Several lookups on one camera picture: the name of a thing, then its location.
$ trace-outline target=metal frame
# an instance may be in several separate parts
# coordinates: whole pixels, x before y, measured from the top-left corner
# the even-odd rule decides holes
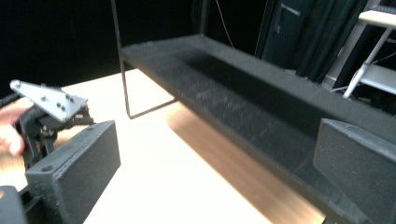
[[[392,32],[393,28],[389,27],[385,30],[384,34],[381,35],[381,38],[378,40],[376,43],[374,49],[370,53],[369,57],[364,61],[363,65],[357,72],[356,76],[352,78],[350,81],[346,92],[344,93],[343,97],[344,98],[349,98],[349,96],[352,94],[352,92],[355,90],[356,86],[361,82],[361,79],[363,78],[368,66],[373,62],[375,55],[381,50],[382,45],[384,45],[385,41],[388,39],[388,36]]]
[[[126,107],[126,113],[129,117],[129,119],[136,119],[140,116],[143,116],[149,112],[155,111],[157,109],[160,109],[162,107],[165,107],[167,105],[171,105],[175,102],[178,101],[178,99],[174,98],[171,101],[168,101],[166,103],[163,103],[161,105],[156,105],[148,110],[136,113],[136,114],[131,114],[131,107],[129,105],[129,96],[128,96],[128,89],[127,89],[127,84],[126,84],[126,76],[125,76],[125,66],[124,66],[124,60],[121,54],[121,39],[120,39],[120,29],[119,29],[119,20],[117,17],[117,7],[116,7],[116,1],[111,0],[111,8],[112,8],[112,13],[113,13],[113,20],[114,20],[114,28],[116,32],[116,39],[117,39],[117,50],[119,53],[119,59],[120,59],[120,71],[121,71],[121,76],[122,76],[122,87],[124,91],[124,99],[125,99],[125,107]]]

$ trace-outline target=black cable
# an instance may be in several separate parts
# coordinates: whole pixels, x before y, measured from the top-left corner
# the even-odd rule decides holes
[[[8,96],[6,96],[5,98],[0,100],[0,108],[2,108],[5,105],[8,105],[18,99],[20,99],[21,97],[17,94],[17,93],[12,93]]]
[[[396,55],[396,52],[393,52],[390,55],[388,55],[386,57],[383,57],[383,58],[380,58],[380,59],[378,59],[378,60],[376,60],[376,61],[374,61],[372,63],[379,63],[379,62],[385,61],[386,59],[389,59],[389,58],[391,58],[391,57],[393,57],[395,55]]]
[[[225,26],[225,21],[224,21],[224,18],[223,18],[223,16],[222,16],[222,13],[221,13],[221,9],[220,9],[220,5],[219,5],[219,1],[218,1],[218,0],[216,0],[216,4],[218,5],[218,10],[219,10],[221,22],[222,22],[223,27],[224,27],[224,30],[225,30],[225,34],[226,34],[227,37],[228,37],[228,41],[230,41],[231,47],[233,47],[233,49],[234,49],[233,41],[231,41],[230,35],[228,34],[227,27]]]

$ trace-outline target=finger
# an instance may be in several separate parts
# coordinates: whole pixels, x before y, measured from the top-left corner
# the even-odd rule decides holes
[[[21,114],[23,114],[28,108],[32,106],[32,103],[27,98],[22,98],[16,102],[0,109],[0,122],[1,124],[12,124],[18,120]]]
[[[11,125],[0,126],[0,147],[13,156],[21,155],[23,152],[23,139]]]

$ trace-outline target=wooden tabletop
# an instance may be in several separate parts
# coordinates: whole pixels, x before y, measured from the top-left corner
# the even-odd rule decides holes
[[[127,79],[134,112],[173,99],[139,70]],[[322,223],[317,208],[183,104],[130,120],[120,74],[64,91],[88,98],[95,122],[117,126],[121,167],[85,223]],[[0,152],[0,185],[22,189],[23,172],[21,158]]]

